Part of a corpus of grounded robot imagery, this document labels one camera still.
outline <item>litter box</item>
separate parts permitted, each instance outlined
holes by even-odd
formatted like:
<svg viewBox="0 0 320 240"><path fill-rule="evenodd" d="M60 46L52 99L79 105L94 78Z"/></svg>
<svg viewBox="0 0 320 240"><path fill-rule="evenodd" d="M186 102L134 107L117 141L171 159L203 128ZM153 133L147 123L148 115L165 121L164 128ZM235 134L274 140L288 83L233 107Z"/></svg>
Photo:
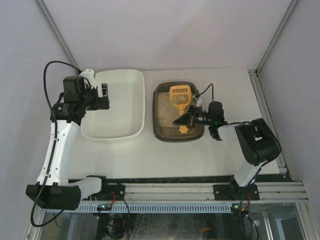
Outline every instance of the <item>litter box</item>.
<svg viewBox="0 0 320 240"><path fill-rule="evenodd" d="M152 102L152 123L153 123L153 133L154 136L163 141L163 142L185 142L185 141L192 141L201 138L205 132L205 126L197 124L195 128L188 129L188 132L182 134L179 131L179 126L174 126L172 121L172 116L166 117L167 113L171 113L172 111L175 112L175 117L178 118L179 111L178 109L173 106L169 99L169 90L170 87L176 85L189 85L191 88L192 95L199 94L196 86L192 82L188 81L172 81L172 82L165 82L160 84L156 90L153 92L153 102ZM159 105L160 101L164 102L168 109L165 109L163 113L163 106Z"/></svg>
<svg viewBox="0 0 320 240"><path fill-rule="evenodd" d="M87 111L82 135L90 140L122 140L141 133L145 124L145 82L134 69L115 69L95 74L96 86L108 84L110 109Z"/></svg>

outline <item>aluminum frame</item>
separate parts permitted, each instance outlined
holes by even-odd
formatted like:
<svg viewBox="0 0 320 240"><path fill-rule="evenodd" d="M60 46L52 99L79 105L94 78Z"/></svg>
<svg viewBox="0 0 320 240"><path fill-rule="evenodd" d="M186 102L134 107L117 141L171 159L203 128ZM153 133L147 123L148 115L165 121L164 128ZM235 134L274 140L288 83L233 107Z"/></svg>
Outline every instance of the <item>aluminum frame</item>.
<svg viewBox="0 0 320 240"><path fill-rule="evenodd" d="M288 8L286 9L285 13L284 13L284 16L282 17L281 21L280 21L280 24L279 26L277 27L268 47L266 48L260 62L259 62L259 65L256 69L256 72L258 74L261 73L266 61L268 60L269 56L270 56L270 53L272 52L272 50L275 48L276 46L276 43L281 35L281 33L283 32L289 18L291 17L293 11L295 10L297 4L298 4L299 0L292 0L288 6Z"/></svg>
<svg viewBox="0 0 320 240"><path fill-rule="evenodd" d="M267 239L268 240L274 240L274 236L271 230L271 226L270 226L270 221L268 218L268 215L264 212L263 214L263 221L264 221L264 225L265 225L265 229L266 229L266 235L267 235Z"/></svg>
<svg viewBox="0 0 320 240"><path fill-rule="evenodd" d="M312 213L312 209L309 202L297 203L295 205L297 215L299 216L301 228L304 232L306 240L320 239L320 232L317 228L317 220Z"/></svg>
<svg viewBox="0 0 320 240"><path fill-rule="evenodd" d="M47 23L49 29L51 30L53 36L55 37L58 45L61 47L62 51L64 52L66 58L68 59L69 63L73 66L79 68L73 54L71 53L67 43L65 42L59 28L57 27L53 17L51 16L49 10L46 7L44 0L34 0L35 5L39 9L41 15L43 16L45 22Z"/></svg>
<svg viewBox="0 0 320 240"><path fill-rule="evenodd" d="M280 144L283 146L283 141L281 140L281 137L278 134L277 127L274 121L274 117L272 114L272 110L268 104L268 98L265 94L265 88L262 84L262 81L259 78L259 75L256 73L256 70L248 70L249 78L251 80L251 84L255 93L256 100L258 102L261 114L263 119L267 122L270 129L276 136L276 138L280 141ZM279 167L279 171L281 174L285 174L287 172L290 173L290 176L292 180L295 179L295 176L293 175L292 166L289 161L287 161L286 157L286 151L282 149L282 152L280 153L279 157L276 159L276 162Z"/></svg>
<svg viewBox="0 0 320 240"><path fill-rule="evenodd" d="M34 211L34 222L41 223L46 215L46 210L41 209L40 207L36 207ZM42 227L33 227L31 222L29 223L25 235L23 237L24 240L38 240L42 234Z"/></svg>
<svg viewBox="0 0 320 240"><path fill-rule="evenodd" d="M230 212L231 204L238 204L239 201L215 200L213 186L220 184L227 183L125 183L124 200L128 203L133 213L159 213L161 211L166 213ZM302 182L257 182L256 185L260 200L252 200L252 203L309 202ZM97 213L98 206L110 204L111 202L94 198L82 200L76 210L66 211L66 213ZM56 213L59 210L47 209L47 212ZM127 208L123 203L116 203L115 208L110 212L126 213Z"/></svg>

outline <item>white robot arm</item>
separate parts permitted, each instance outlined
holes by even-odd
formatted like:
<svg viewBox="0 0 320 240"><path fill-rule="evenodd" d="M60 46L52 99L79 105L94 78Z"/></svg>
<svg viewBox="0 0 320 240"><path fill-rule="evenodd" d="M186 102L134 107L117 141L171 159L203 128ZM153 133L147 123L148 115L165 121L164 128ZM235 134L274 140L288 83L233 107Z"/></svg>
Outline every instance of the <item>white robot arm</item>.
<svg viewBox="0 0 320 240"><path fill-rule="evenodd" d="M217 141L238 140L244 156L239 170L231 177L229 188L234 199L239 192L253 185L262 167L275 160L281 146L262 118L247 122L227 123L221 102L212 101L208 112L191 105L188 111L173 121L175 125L194 128L196 124L208 125L212 138Z"/></svg>
<svg viewBox="0 0 320 240"><path fill-rule="evenodd" d="M95 72L86 69L80 75L63 80L64 102L58 100L51 108L50 140L36 184L28 185L26 194L45 209L75 210L82 199L102 190L103 176L69 183L68 159L86 111L110 108L108 85L95 85Z"/></svg>

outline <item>yellow litter scoop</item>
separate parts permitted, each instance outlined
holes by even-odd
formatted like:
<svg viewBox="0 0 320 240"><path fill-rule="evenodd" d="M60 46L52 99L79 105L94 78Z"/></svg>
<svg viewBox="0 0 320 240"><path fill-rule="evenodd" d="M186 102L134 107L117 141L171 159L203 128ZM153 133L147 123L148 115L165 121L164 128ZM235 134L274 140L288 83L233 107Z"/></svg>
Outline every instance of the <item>yellow litter scoop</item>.
<svg viewBox="0 0 320 240"><path fill-rule="evenodd" d="M191 88L189 85L177 85L170 87L170 102L175 106L182 116L185 113L186 107L190 104L192 98ZM186 134L188 128L180 126L180 133Z"/></svg>

